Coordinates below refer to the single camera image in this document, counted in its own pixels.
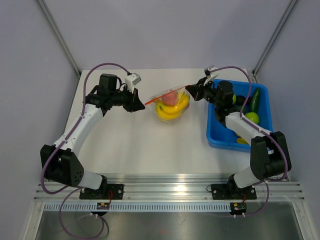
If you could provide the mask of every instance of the white wall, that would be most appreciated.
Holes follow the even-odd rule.
[[[274,129],[287,140],[290,176],[302,185],[320,229],[320,1],[299,1],[268,56],[259,82],[269,89]]]
[[[253,68],[289,0],[45,0],[75,61]]]
[[[33,0],[1,1],[0,23],[0,238],[17,240],[77,79]]]

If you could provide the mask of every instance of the blue bin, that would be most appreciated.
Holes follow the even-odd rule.
[[[221,79],[214,80],[214,85],[217,86]],[[249,83],[240,81],[229,81],[233,85],[235,95],[247,96],[249,90]],[[251,94],[254,93],[256,88],[261,89],[261,96],[259,102],[258,116],[260,118],[259,126],[273,132],[272,119],[269,106],[268,89],[257,83],[252,83]],[[236,142],[238,136],[235,132],[222,126],[215,118],[215,107],[209,104],[208,107],[208,121],[206,126],[206,138],[209,145],[213,148],[228,149],[241,152],[250,152],[250,146],[247,144],[239,144]]]

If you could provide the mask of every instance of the white tabletop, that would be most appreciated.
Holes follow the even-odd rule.
[[[143,103],[167,89],[195,84],[204,77],[203,69],[139,69],[142,81],[136,86]],[[67,127],[82,107],[82,72]],[[98,84],[103,73],[124,81],[122,70],[96,70],[88,80],[87,93]],[[220,72],[219,79],[247,81],[236,69]],[[83,167],[95,173],[113,174],[221,174],[228,176],[249,166],[244,152],[212,148],[206,138],[208,103],[190,101],[189,109],[175,123],[160,122],[148,108],[128,113],[113,107],[94,127],[79,153]]]

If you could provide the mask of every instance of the bag of fruit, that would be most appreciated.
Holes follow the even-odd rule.
[[[151,109],[159,120],[171,123],[188,109],[190,94],[184,86],[177,86],[152,96],[145,104]]]

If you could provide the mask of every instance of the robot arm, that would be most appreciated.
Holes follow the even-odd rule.
[[[185,89],[195,101],[205,99],[213,104],[216,120],[224,127],[238,133],[251,146],[250,166],[229,177],[227,188],[232,196],[259,181],[284,173],[285,161],[277,146],[266,135],[271,136],[283,150],[288,171],[291,169],[291,161],[283,133],[270,132],[254,124],[244,115],[241,117],[233,105],[233,85],[228,81],[220,81],[215,87],[212,81],[218,76],[218,72],[211,72],[212,70],[216,68],[214,66],[205,68],[206,76],[198,83],[186,86]]]
[[[135,88],[135,85],[141,81],[140,76],[136,73],[128,75],[125,78],[123,90],[116,89],[117,80],[116,75],[102,74],[99,85],[96,85],[85,98],[84,114],[81,115],[80,112],[71,126],[53,145],[42,147],[40,156],[42,167],[44,167],[56,146],[65,141],[57,153],[52,156],[45,170],[46,179],[71,187],[93,190],[107,183],[102,175],[84,170],[78,160],[78,155],[91,130],[113,106],[123,106],[130,113],[145,109],[144,104],[139,100],[138,90]],[[82,119],[73,130],[79,117]]]

